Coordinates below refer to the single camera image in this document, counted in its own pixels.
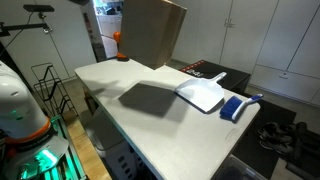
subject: table top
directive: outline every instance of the table top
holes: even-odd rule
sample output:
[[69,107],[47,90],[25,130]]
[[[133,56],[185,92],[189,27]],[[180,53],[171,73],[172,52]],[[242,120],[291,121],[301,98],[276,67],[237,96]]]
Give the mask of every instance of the table top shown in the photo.
[[248,106],[237,124],[220,119],[221,107],[203,114],[173,93],[193,77],[168,66],[109,60],[75,71],[159,179],[210,179],[260,108]]

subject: white cabinet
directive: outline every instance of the white cabinet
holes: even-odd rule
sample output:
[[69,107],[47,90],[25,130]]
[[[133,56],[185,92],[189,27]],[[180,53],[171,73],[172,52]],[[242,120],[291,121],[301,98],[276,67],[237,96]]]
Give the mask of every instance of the white cabinet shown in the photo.
[[121,15],[98,15],[101,35],[113,38],[113,33],[121,31]]
[[[204,59],[251,73],[277,0],[174,0],[187,8],[173,59]],[[232,20],[236,25],[227,28]]]
[[101,3],[119,2],[119,0],[100,0]]
[[277,0],[233,0],[221,65],[251,73]]
[[[319,3],[319,0],[280,0],[257,64],[287,70]],[[314,42],[320,42],[319,33],[317,36]]]
[[201,1],[203,0],[172,0],[172,2],[187,8],[187,14],[172,54],[173,59],[187,63],[195,62],[196,36],[198,28],[202,28],[198,27]]
[[232,0],[199,1],[200,13],[194,60],[219,64]]
[[319,79],[259,65],[255,67],[250,83],[306,102],[312,100],[320,87]]
[[320,11],[318,10],[288,70],[290,72],[320,78],[319,68]]

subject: black shoe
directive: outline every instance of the black shoe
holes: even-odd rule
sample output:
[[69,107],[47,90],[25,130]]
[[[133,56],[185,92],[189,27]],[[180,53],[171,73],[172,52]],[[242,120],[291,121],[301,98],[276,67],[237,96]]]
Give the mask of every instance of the black shoe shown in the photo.
[[270,132],[266,129],[259,129],[258,133],[260,134],[260,138],[263,140],[275,140],[280,143],[285,143],[285,144],[290,144],[292,143],[293,139],[290,136],[287,135],[282,135],[282,134],[277,134],[275,132]]
[[273,131],[273,132],[275,132],[277,134],[286,135],[286,134],[288,134],[290,132],[293,132],[296,129],[296,125],[294,125],[294,124],[279,125],[276,122],[268,122],[261,129],[259,129],[258,132],[263,130],[263,129],[266,129],[266,130],[269,130],[269,131]]
[[262,128],[258,130],[260,138],[264,140],[275,140],[280,143],[290,144],[292,143],[292,137],[285,135],[289,133],[289,126],[281,125],[279,126],[275,122],[266,123]]
[[293,148],[291,146],[284,143],[279,143],[277,141],[261,140],[260,145],[265,149],[275,150],[283,155],[288,155],[293,151]]

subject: white panel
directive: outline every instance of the white panel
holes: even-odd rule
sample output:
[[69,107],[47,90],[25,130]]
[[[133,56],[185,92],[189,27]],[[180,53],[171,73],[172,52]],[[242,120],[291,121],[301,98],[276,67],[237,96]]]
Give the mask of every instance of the white panel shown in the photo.
[[320,80],[286,71],[256,66],[251,84],[310,102],[320,87]]
[[117,31],[116,27],[116,16],[110,15],[107,16],[108,22],[109,22],[109,37],[113,38],[113,33]]
[[93,1],[89,1],[89,3],[85,6],[80,6],[80,9],[83,13],[87,13],[88,19],[90,21],[91,29],[92,29],[92,35],[95,37],[95,40],[102,43],[100,30],[99,30],[99,24],[97,21],[97,17],[94,10]]
[[257,64],[286,70],[319,0],[280,0]]
[[196,60],[219,63],[232,0],[203,0],[199,14]]
[[[26,24],[29,12],[23,9],[24,4],[34,4],[33,0],[12,1],[3,0],[0,3],[1,21],[6,26]],[[30,24],[41,23],[37,13],[31,17]],[[10,31],[11,36],[1,38],[6,46],[19,31]],[[41,28],[24,30],[7,48],[10,56],[26,78],[33,86],[38,83],[31,71],[31,66],[51,62],[57,70],[61,79],[68,78],[66,70],[49,35],[44,34]]]
[[51,35],[70,76],[78,67],[96,63],[89,34],[80,7],[66,0],[41,0],[55,11],[48,13],[46,22],[53,29]]
[[101,31],[101,26],[102,26],[102,19],[101,19],[101,17],[102,17],[102,16],[96,15],[96,17],[97,17],[97,21],[98,21],[98,25],[99,25],[99,32],[100,32],[100,34],[102,34],[102,31]]
[[277,0],[234,0],[221,65],[251,73]]
[[313,97],[311,103],[320,106],[320,89],[318,90],[318,93]]
[[115,16],[114,21],[116,23],[116,31],[121,32],[122,15]]
[[103,36],[108,36],[109,33],[109,22],[106,16],[98,16],[99,25],[100,25],[100,32]]
[[320,11],[304,37],[289,71],[320,78]]
[[116,57],[118,53],[117,43],[114,39],[102,36],[104,51],[107,58]]
[[173,0],[172,2],[187,8],[187,14],[184,18],[172,58],[187,63],[194,63],[196,61],[196,35],[201,1]]

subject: blue brush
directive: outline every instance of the blue brush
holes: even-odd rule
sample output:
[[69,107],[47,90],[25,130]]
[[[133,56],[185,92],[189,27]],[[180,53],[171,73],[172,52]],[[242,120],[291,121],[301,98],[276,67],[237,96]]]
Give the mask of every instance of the blue brush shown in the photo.
[[227,119],[236,123],[240,115],[242,114],[243,110],[252,103],[257,102],[258,100],[262,99],[262,94],[257,94],[255,96],[250,97],[245,101],[241,101],[236,96],[232,96],[226,104],[221,108],[220,117],[222,119]]

